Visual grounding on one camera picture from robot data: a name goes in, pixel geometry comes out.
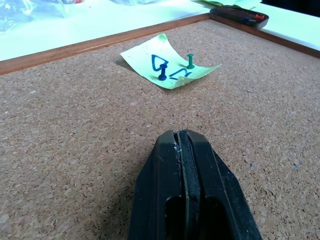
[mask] wooden board edge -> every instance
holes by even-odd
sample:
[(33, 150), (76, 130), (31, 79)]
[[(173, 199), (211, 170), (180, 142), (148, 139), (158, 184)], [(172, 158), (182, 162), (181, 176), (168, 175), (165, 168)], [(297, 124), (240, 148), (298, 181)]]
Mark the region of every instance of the wooden board edge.
[(114, 35), (100, 37), (93, 40), (79, 42), (72, 45), (62, 46), (47, 51), (37, 52), (34, 54), (3, 60), (0, 61), (0, 75), (8, 74), (18, 70), (34, 67), (40, 64), (45, 64), (55, 60), (67, 58), (73, 55), (82, 54), (91, 50), (104, 48), (110, 45), (126, 42), (147, 35), (183, 27), (186, 25), (194, 24), (209, 19), (209, 14), (205, 13), (178, 20), (164, 22), (153, 26), (138, 28)]
[(210, 15), (210, 19), (212, 19), (216, 22), (228, 25), (228, 26), (233, 27), (235, 29), (247, 32), (249, 34), (255, 35), (255, 36), (260, 37), (262, 39), (269, 40), (269, 41), (274, 42), (276, 44), (283, 45), (287, 48), (291, 48), (291, 49), (299, 51), (301, 53), (308, 54), (308, 55), (316, 57), (316, 58), (320, 58), (320, 51), (318, 51), (316, 49), (301, 45), (301, 44), (293, 42), (293, 41), (289, 41), (287, 39), (272, 35), (270, 33), (252, 28), (250, 26), (243, 25), (241, 23), (238, 23), (238, 22), (235, 22), (235, 21), (232, 21), (232, 20), (220, 17), (220, 16)]

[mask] sticky note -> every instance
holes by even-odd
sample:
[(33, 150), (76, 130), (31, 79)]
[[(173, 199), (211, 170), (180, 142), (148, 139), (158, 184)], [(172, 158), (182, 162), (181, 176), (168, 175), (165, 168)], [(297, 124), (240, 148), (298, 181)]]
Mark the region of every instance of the sticky note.
[(203, 2), (213, 4), (215, 6), (224, 6), (224, 5), (229, 5), (229, 6), (238, 6), (243, 9), (252, 9), (256, 7), (261, 0), (202, 0)]
[[(196, 79), (202, 78), (219, 65), (213, 67), (197, 66), (187, 69), (189, 62), (181, 57), (170, 45), (167, 36), (162, 33), (158, 36), (121, 53), (127, 63), (142, 77), (150, 82), (165, 88), (175, 89)], [(159, 80), (161, 64), (166, 64), (166, 80)]]

